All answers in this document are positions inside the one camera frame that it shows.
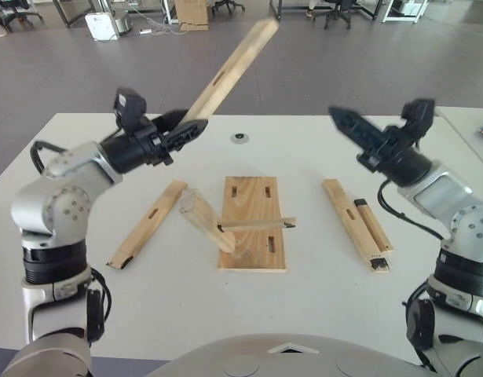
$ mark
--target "cardboard box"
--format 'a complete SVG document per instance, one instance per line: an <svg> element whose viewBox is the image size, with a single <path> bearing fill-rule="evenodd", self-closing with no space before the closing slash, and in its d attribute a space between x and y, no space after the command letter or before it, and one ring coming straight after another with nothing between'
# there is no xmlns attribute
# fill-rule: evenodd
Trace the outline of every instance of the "cardboard box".
<svg viewBox="0 0 483 377"><path fill-rule="evenodd" d="M175 0L180 30L209 30L207 0Z"/></svg>

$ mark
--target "wooden dowel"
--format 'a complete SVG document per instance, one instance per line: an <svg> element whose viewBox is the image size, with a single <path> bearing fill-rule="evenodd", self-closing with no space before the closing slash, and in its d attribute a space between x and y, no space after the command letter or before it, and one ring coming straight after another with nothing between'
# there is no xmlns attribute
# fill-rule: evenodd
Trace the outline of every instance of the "wooden dowel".
<svg viewBox="0 0 483 377"><path fill-rule="evenodd" d="M222 221L219 225L224 232L247 232L265 229L295 228L296 218L279 218L276 220Z"/></svg>

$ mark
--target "wooden plank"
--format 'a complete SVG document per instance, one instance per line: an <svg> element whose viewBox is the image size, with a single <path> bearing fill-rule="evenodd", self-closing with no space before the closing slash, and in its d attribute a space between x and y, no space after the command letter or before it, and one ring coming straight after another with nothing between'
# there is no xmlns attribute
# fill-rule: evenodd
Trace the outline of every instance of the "wooden plank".
<svg viewBox="0 0 483 377"><path fill-rule="evenodd" d="M227 177L222 222L281 218L277 179ZM219 253L218 268L232 271L284 272L287 269L281 229L234 232L236 254Z"/></svg>
<svg viewBox="0 0 483 377"><path fill-rule="evenodd" d="M393 251L393 246L391 245L390 240L388 240L388 236L384 233L384 230L382 230L382 226L379 224L372 209L367 204L367 200L355 199L354 205L357 206L358 212L367 226L368 231L372 235L379 251L381 251L381 253Z"/></svg>
<svg viewBox="0 0 483 377"><path fill-rule="evenodd" d="M119 246L119 249L117 249L112 260L107 265L115 269L123 269L136 258L142 247L170 213L171 208L180 198L181 192L186 188L187 184L185 182L177 180L171 182L121 246Z"/></svg>
<svg viewBox="0 0 483 377"><path fill-rule="evenodd" d="M272 17L257 22L200 94L181 123L210 118L278 27L279 24Z"/></svg>
<svg viewBox="0 0 483 377"><path fill-rule="evenodd" d="M276 220L244 220L221 222L220 228L224 232L248 232L265 229L295 228L296 218L278 218Z"/></svg>
<svg viewBox="0 0 483 377"><path fill-rule="evenodd" d="M187 189L182 193L180 213L206 237L215 242L222 250L222 254L235 252L234 233L222 232L218 228L220 218L199 191Z"/></svg>
<svg viewBox="0 0 483 377"><path fill-rule="evenodd" d="M351 203L339 181L337 179L326 179L323 181L323 187L361 258L370 270L376 273L389 272L390 267L387 260L381 255L358 209Z"/></svg>

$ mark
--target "white table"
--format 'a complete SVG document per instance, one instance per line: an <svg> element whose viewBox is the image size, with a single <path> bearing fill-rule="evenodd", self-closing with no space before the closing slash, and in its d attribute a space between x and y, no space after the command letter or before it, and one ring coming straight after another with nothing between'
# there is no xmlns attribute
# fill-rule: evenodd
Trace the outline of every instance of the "white table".
<svg viewBox="0 0 483 377"><path fill-rule="evenodd" d="M383 126L399 121L372 119ZM57 114L38 138L73 147L100 140L113 129L111 114ZM240 131L250 141L235 145L231 135ZM443 119L436 119L422 147L483 195L483 164ZM439 243L380 210L375 194L383 177L360 166L357 152L327 116L218 115L197 141L174 154L174 164L126 175L98 200L90 219L89 261L105 275L114 296L93 355L169 360L232 335L294 332L344 339L417 361L405 339L401 302L433 271ZM218 272L217 248L177 208L126 269L104 265L172 179L199 189L220 212L228 175L278 177L282 215L298 219L296 229L284 231L286 273ZM35 178L27 149L0 177L0 347L24 345L24 271L9 205L16 191ZM360 260L321 187L324 178L340 179L352 198L371 204L396 249L389 256L391 273L371 273ZM443 231L394 189L387 199Z"/></svg>
<svg viewBox="0 0 483 377"><path fill-rule="evenodd" d="M483 126L483 108L437 106L437 114L448 121L483 162L483 135L478 132Z"/></svg>

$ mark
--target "office chair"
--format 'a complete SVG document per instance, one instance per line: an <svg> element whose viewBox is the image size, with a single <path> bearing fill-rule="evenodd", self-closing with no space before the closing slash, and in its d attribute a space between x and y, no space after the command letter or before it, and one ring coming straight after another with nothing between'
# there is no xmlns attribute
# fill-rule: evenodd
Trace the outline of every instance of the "office chair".
<svg viewBox="0 0 483 377"><path fill-rule="evenodd" d="M213 15L215 15L215 12L218 11L218 7L222 6L222 5L227 6L227 10L229 11L230 16L232 16L232 10L231 10L230 5L232 5L232 7L234 7L234 9L236 9L237 6L240 6L241 9L243 11L245 11L244 5L239 4L239 3L235 2L234 0L220 0L219 2L215 2L213 4L213 6L211 7L211 12L213 13Z"/></svg>
<svg viewBox="0 0 483 377"><path fill-rule="evenodd" d="M37 12L35 6L32 4L30 7L27 0L0 0L0 24L8 31L12 31L9 24L16 18L33 25L27 16L37 16L42 22L44 22L44 19L40 13Z"/></svg>
<svg viewBox="0 0 483 377"><path fill-rule="evenodd" d="M313 22L316 22L317 17L325 17L325 26L324 29L328 29L328 21L334 17L334 20L342 18L347 24L348 29L351 28L351 17L346 11L351 8L353 4L352 0L327 0L327 2L335 3L335 7L333 10L328 10L326 12L318 13L313 15Z"/></svg>

